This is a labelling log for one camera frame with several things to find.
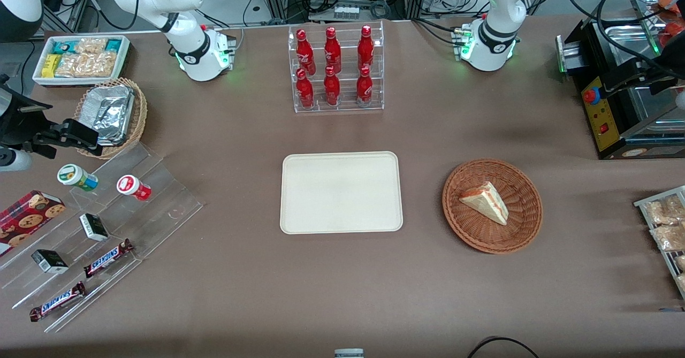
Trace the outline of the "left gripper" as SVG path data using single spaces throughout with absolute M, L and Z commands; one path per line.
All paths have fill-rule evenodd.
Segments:
M 602 75 L 602 99 L 608 100 L 613 95 L 627 89 L 646 88 L 650 95 L 656 96 L 661 92 L 680 85 L 682 90 L 675 99 L 676 106 L 684 109 L 684 31 L 671 36 L 661 53 L 661 63 L 673 71 L 673 75 L 649 75 L 650 65 L 643 59 L 630 58 L 615 68 L 615 74 Z

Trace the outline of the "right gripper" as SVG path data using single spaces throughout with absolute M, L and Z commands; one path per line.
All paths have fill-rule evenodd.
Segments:
M 101 156 L 103 147 L 98 144 L 100 134 L 97 131 L 71 118 L 64 119 L 63 133 L 48 131 L 51 122 L 45 117 L 44 111 L 53 106 L 25 97 L 4 82 L 1 88 L 2 172 L 29 169 L 33 161 L 31 153 L 44 158 L 56 158 L 57 150 L 53 146 L 74 147 Z

